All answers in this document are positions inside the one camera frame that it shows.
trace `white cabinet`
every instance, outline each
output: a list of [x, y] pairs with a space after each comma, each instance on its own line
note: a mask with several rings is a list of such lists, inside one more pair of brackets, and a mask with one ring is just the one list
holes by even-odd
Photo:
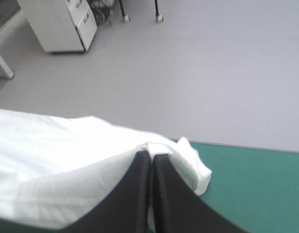
[[97, 27], [87, 0], [18, 0], [45, 52], [88, 50]]

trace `light gray floor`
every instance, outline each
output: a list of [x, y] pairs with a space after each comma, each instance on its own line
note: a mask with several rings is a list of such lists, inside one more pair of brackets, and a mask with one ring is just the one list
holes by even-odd
[[45, 54], [28, 23], [0, 37], [0, 108], [170, 138], [299, 151], [299, 0], [125, 0], [89, 52]]

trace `green mat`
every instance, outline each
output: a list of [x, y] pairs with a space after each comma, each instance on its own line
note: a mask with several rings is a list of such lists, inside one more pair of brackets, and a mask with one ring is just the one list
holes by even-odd
[[[213, 171], [201, 196], [250, 233], [299, 233], [299, 153], [192, 143]], [[0, 219], [0, 233], [53, 233]]]

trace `white fabric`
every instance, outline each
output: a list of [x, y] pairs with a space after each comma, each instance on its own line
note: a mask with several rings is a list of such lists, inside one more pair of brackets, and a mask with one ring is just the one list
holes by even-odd
[[211, 178], [186, 138], [114, 126], [93, 116], [67, 119], [0, 109], [0, 217], [63, 228], [115, 187], [137, 151], [170, 154], [198, 195]]

